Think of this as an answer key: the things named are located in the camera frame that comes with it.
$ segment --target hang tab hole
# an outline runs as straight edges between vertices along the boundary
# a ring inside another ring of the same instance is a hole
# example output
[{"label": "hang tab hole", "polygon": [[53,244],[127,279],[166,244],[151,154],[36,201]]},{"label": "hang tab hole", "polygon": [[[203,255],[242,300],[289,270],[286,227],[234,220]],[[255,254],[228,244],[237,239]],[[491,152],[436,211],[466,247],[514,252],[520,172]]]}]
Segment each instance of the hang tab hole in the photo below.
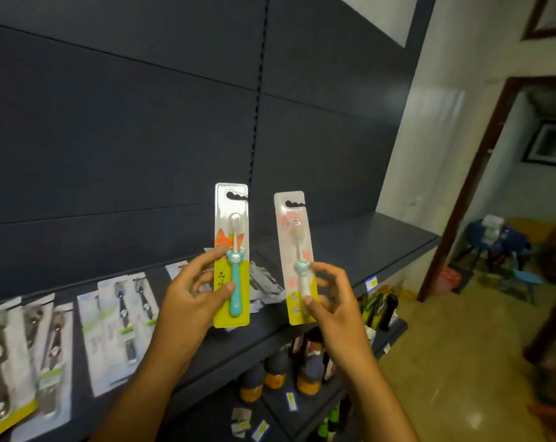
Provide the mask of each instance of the hang tab hole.
[{"label": "hang tab hole", "polygon": [[225,194],[225,196],[226,196],[229,200],[247,201],[247,197],[246,197],[246,196],[239,195],[237,192],[233,192],[233,191],[227,191],[227,193]]},{"label": "hang tab hole", "polygon": [[297,203],[296,201],[286,200],[285,203],[287,208],[304,208],[304,203]]}]

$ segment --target ceiling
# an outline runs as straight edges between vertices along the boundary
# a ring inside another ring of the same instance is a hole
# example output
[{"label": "ceiling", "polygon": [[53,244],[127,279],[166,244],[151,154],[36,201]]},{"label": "ceiling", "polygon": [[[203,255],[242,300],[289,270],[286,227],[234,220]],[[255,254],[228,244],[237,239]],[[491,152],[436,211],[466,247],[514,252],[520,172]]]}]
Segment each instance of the ceiling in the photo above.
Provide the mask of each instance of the ceiling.
[{"label": "ceiling", "polygon": [[538,116],[556,117],[556,88],[532,88],[527,93]]}]

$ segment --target hand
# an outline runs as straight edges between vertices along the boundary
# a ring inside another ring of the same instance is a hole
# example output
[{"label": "hand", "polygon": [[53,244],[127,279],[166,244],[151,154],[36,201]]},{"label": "hand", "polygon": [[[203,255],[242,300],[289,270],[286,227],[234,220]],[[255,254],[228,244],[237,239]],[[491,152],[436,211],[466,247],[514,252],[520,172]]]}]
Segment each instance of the hand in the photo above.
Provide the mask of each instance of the hand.
[{"label": "hand", "polygon": [[367,363],[374,363],[375,358],[352,286],[341,268],[323,262],[311,262],[311,268],[332,276],[328,281],[317,277],[317,285],[330,289],[335,301],[319,295],[319,301],[304,297],[303,303],[319,324],[327,352],[335,365],[353,377]]},{"label": "hand", "polygon": [[215,292],[198,293],[203,283],[212,282],[214,273],[203,270],[223,257],[229,245],[217,246],[201,254],[168,287],[146,358],[151,365],[166,366],[179,379],[213,323],[214,314],[231,297],[235,284],[228,282]]}]

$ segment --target white toothbrush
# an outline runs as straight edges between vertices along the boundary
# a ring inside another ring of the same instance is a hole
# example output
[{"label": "white toothbrush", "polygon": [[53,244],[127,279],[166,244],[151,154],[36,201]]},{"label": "white toothbrush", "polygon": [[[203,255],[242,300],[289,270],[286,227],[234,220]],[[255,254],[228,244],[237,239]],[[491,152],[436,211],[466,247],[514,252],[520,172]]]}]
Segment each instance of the white toothbrush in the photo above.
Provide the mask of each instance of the white toothbrush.
[{"label": "white toothbrush", "polygon": [[241,315],[243,305],[241,304],[241,276],[239,273],[239,264],[245,256],[245,251],[240,251],[237,244],[237,237],[241,231],[241,215],[238,213],[232,214],[230,217],[231,231],[233,232],[233,251],[227,251],[227,259],[231,262],[233,268],[231,269],[231,280],[235,282],[235,290],[231,295],[231,302],[229,303],[229,314],[236,318]]},{"label": "white toothbrush", "polygon": [[[309,280],[307,278],[307,273],[309,271],[309,265],[311,264],[308,260],[303,257],[303,242],[304,242],[304,227],[299,220],[293,220],[293,234],[296,240],[296,262],[295,271],[299,276],[299,289],[300,298],[311,296],[311,287],[309,286]],[[307,314],[307,309],[302,304],[303,312]]]}]

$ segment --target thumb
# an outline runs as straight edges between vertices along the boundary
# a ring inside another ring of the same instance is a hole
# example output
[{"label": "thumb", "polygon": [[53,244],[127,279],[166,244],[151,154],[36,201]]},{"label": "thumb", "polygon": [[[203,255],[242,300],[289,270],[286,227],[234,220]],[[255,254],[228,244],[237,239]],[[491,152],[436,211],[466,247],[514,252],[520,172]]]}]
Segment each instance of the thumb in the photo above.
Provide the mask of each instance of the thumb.
[{"label": "thumb", "polygon": [[197,299],[202,297],[201,301],[204,302],[205,307],[209,309],[212,314],[215,314],[217,310],[221,308],[221,305],[223,305],[225,301],[231,297],[234,290],[235,282],[227,282],[220,289],[214,292],[208,292],[206,295],[201,293],[197,296]]},{"label": "thumb", "polygon": [[317,321],[319,324],[324,323],[329,319],[329,311],[314,297],[308,296],[303,297],[303,304],[307,307],[309,314]]}]

